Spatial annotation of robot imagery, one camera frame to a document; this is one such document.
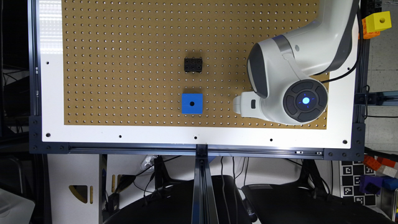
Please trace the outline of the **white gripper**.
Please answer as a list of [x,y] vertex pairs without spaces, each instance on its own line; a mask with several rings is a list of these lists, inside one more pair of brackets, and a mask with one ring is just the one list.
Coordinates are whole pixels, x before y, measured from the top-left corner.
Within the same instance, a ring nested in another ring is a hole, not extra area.
[[262,98],[254,91],[245,91],[233,100],[233,111],[243,118],[264,119],[261,111]]

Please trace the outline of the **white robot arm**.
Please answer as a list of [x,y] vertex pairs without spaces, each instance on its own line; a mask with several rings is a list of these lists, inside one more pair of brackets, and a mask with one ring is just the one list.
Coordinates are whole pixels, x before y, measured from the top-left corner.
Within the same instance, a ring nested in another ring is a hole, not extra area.
[[314,75],[335,71],[346,62],[358,7],[354,0],[320,1],[311,23],[256,43],[247,60],[252,91],[233,100],[234,112],[287,125],[319,118],[328,92]]

